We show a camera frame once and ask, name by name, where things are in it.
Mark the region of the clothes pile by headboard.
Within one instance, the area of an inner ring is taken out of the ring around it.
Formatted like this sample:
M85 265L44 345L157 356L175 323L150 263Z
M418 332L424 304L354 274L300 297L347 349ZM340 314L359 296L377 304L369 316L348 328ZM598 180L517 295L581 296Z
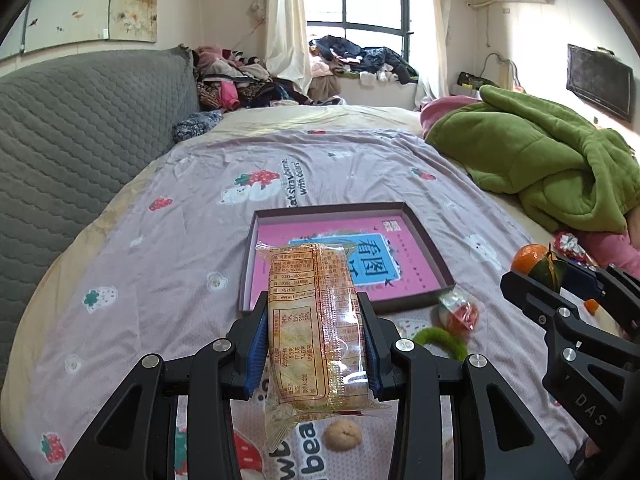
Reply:
M294 82L273 76L257 56L214 44L191 51L198 102L203 112L310 105Z

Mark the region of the orange tangerine with leaves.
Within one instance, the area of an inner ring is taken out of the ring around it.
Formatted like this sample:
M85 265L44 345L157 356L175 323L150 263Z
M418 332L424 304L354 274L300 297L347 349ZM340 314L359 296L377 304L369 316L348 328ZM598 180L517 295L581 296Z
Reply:
M555 255L550 247L529 244L515 253L511 270L559 292L567 272L567 263Z

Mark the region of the wall television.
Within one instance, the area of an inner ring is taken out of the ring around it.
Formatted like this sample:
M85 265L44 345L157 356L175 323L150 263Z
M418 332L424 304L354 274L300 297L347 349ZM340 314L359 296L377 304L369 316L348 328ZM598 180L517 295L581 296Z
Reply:
M566 88L623 122L634 116L634 71L610 52L568 44Z

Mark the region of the grey quilted headboard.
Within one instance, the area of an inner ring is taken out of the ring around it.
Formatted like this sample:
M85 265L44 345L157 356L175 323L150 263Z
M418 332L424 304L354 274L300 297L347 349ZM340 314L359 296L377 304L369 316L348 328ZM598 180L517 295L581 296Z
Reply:
M54 260L198 111L191 49L96 51L1 78L1 369Z

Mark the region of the dark patterned cloth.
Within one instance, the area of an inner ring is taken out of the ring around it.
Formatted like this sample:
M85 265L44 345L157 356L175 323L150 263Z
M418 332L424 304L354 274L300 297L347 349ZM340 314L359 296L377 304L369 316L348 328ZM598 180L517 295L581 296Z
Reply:
M197 112L183 119L172 129L172 140L175 143L184 142L208 133L222 121L220 110L210 110L209 112Z

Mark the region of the floral wall painting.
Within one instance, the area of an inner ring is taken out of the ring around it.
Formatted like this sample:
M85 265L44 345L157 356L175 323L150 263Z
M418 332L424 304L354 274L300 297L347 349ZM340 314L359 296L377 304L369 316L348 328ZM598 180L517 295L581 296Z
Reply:
M88 41L157 40L157 0L29 0L1 57Z

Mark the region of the cracker pack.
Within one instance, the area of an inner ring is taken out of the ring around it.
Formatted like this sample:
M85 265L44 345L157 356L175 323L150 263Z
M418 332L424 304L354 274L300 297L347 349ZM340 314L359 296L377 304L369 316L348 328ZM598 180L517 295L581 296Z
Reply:
M302 422L390 417L366 371L366 334L345 251L316 243L258 246L269 262L266 449Z

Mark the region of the red surprise egg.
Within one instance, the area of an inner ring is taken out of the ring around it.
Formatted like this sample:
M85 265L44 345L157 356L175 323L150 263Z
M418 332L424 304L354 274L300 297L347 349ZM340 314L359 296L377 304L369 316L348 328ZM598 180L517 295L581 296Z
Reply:
M450 334L469 337L480 319L480 300L459 286L438 297L440 325Z

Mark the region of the walnut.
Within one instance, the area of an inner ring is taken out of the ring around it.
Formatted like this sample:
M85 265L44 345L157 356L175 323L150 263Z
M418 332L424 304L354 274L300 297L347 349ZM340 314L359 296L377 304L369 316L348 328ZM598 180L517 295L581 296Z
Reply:
M348 452L361 444L362 431L350 419L335 419L324 430L323 442L333 452Z

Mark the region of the green fleece blanket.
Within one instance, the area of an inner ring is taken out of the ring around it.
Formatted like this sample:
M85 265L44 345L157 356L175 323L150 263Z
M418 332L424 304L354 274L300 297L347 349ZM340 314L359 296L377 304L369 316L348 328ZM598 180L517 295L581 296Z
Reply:
M518 196L548 231L623 233L639 203L639 163L625 139L530 94L484 86L427 127L425 140L483 190Z

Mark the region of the pink pillow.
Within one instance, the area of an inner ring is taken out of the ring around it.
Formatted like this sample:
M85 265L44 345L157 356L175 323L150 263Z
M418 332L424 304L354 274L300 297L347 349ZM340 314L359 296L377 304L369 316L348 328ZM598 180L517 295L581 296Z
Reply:
M579 232L578 240L588 254L605 268L612 264L640 278L640 256L627 233Z

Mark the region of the candy wrappers pile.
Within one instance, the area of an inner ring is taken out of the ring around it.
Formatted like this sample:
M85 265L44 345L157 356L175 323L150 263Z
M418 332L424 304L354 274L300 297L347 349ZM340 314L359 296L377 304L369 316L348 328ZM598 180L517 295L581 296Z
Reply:
M560 256L583 266L595 266L593 258L579 243L578 237L571 232L559 232L553 241L553 250Z

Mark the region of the left cream curtain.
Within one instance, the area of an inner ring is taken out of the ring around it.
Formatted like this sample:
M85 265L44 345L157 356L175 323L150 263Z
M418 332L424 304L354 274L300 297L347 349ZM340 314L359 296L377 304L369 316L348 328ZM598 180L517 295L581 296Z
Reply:
M304 0L266 0L266 69L306 93L311 83Z

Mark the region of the dark shallow box tray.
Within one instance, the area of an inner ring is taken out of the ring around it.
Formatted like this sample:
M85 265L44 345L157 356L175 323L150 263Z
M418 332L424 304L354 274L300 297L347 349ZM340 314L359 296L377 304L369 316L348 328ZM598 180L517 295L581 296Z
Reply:
M247 274L248 269L250 268L250 264L248 263L248 253L250 252L250 239L252 238L254 219L256 218L256 214L258 214L258 212L265 211L265 213L268 214L269 217L272 217L272 216L278 216L279 214L284 214L285 216L296 216L296 214L334 214L334 212L338 212L340 214L343 211L360 212L360 211L372 211L372 210L378 210L378 209L382 209L384 211L388 211L388 210L390 210L392 208L399 208L399 209L405 211L409 215L411 220L419 222L420 225L422 226L422 228L425 230L427 236L433 242L432 238L428 235L427 230L425 229L425 226L420 221L418 216L405 203L367 203L367 204L322 205L322 206L306 206L306 207L300 207L300 208L263 209L263 210L255 211L254 212L254 217L252 219L252 223L250 224L250 234L248 234L248 239L247 239L246 254L245 254L245 258L244 258L244 268L243 268L243 271L241 273L240 293L239 293L239 302L238 302L238 310L239 310L239 312L242 313L242 314L250 313L250 311L253 310L253 308L254 308L255 302L257 301L257 299L256 299L255 301L251 302L250 304L246 304L244 302L244 300L245 300L245 298L247 296L247 291L245 290L245 287L246 287L246 274ZM344 247L342 247L342 246L326 246L326 247L342 248L345 251L345 257L346 257L346 249ZM395 300L395 301L381 301L381 302L378 302L378 301L373 301L370 298L369 298L369 300L371 301L371 304L374 307L375 312L378 313L378 314L394 314L394 313L399 313L399 312L402 312L402 311L416 310L416 309L422 309L422 308L427 308L427 307L434 306L434 304L438 303L438 297L441 294L443 294L444 292L448 292L448 290L454 288L454 285L456 284L456 282L454 281L454 277L452 276L450 271L449 271L449 273L450 273L450 276L452 278L452 285L450 287L442 290L441 292L439 292L439 294L434 294L434 292L431 292L430 294L428 294L426 296L423 296L423 295L421 295L421 296L413 296L413 297L409 297L409 298L401 298L401 299Z

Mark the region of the pink strawberry bedsheet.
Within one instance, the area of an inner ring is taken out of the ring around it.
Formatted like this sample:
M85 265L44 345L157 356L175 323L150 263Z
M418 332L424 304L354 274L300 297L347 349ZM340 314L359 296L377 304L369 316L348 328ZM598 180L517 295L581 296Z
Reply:
M452 162L408 132L283 131L174 148L55 261L18 326L2 428L52 479L147 353L182 358L238 315L258 209L404 203L454 280L480 300L470 346L525 402L563 457L584 432L544 391L544 333L499 282L529 235Z

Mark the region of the right cream curtain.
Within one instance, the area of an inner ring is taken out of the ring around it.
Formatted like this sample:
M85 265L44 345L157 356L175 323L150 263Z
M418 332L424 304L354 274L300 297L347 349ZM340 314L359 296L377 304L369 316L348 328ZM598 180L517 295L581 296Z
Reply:
M448 94L447 35L451 0L410 0L410 64L419 74L414 105L418 110Z

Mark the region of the cream curtain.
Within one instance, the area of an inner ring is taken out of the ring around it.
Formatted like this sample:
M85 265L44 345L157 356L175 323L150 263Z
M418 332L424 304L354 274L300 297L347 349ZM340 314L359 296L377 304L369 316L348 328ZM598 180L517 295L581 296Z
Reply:
M419 74L414 105L418 110L448 94L447 35L451 0L410 0L410 64Z
M266 0L266 69L306 93L311 83L304 0Z

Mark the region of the clothes pile on windowsill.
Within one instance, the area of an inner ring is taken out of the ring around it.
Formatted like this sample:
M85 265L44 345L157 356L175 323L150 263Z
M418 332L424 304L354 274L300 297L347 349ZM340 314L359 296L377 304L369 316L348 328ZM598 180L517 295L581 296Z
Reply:
M309 52L322 58L331 70L343 73L391 73L400 84L416 84L418 72L388 47L360 47L343 37L323 36L308 42Z

